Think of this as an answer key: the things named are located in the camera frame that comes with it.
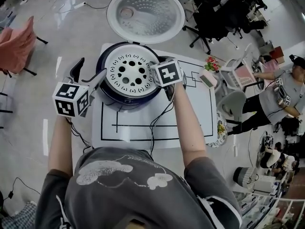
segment person sitting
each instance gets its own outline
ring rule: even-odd
[[[285,159],[281,162],[279,162],[276,166],[276,168],[273,168],[271,171],[275,173],[275,176],[278,176],[280,173],[283,172],[289,172],[291,170],[294,170],[295,173],[299,171],[299,160],[295,159],[295,157],[287,154],[283,154],[285,156]]]
[[[282,144],[280,142],[275,144],[274,149],[269,148],[268,146],[265,147],[265,155],[260,162],[260,166],[262,168],[269,168],[274,165],[276,162],[281,161],[281,152],[282,152]]]

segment black pants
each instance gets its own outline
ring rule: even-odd
[[[262,160],[260,162],[261,168],[269,168],[267,166],[267,162],[268,162],[270,157],[271,157],[270,153],[265,153],[264,157],[262,158]]]
[[[259,102],[259,96],[255,95],[253,97],[247,98],[244,107],[243,114],[248,112],[254,112],[256,114],[251,116],[249,119],[244,121],[241,125],[233,127],[233,131],[229,132],[228,135],[240,134],[243,132],[250,131],[251,129],[263,125],[270,124],[267,116],[264,114],[261,103]]]

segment flower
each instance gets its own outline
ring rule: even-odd
[[[209,56],[207,59],[205,59],[205,61],[207,63],[206,63],[206,65],[204,67],[208,71],[218,71],[219,68],[221,67],[218,64],[218,61],[214,57],[212,57],[212,56]]]

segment pink object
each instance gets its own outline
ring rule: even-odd
[[[249,85],[255,82],[253,73],[248,69],[246,65],[243,65],[235,70],[235,74],[238,76],[242,86]]]
[[[264,63],[264,68],[262,69],[262,72],[264,73],[268,73],[268,72],[274,72],[276,70],[278,70],[280,68],[280,66],[278,65],[278,63],[272,59],[269,62]]]
[[[30,17],[23,29],[5,28],[0,35],[0,68],[19,73],[34,47],[36,35],[33,30],[34,17]]]

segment pink chair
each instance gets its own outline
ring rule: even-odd
[[[44,44],[48,42],[40,39],[33,30],[34,17],[30,17],[23,29],[13,30],[5,28],[0,34],[0,69],[4,73],[13,72],[15,74],[25,70],[32,75],[36,73],[25,68],[27,58],[34,48],[35,40],[39,40]]]

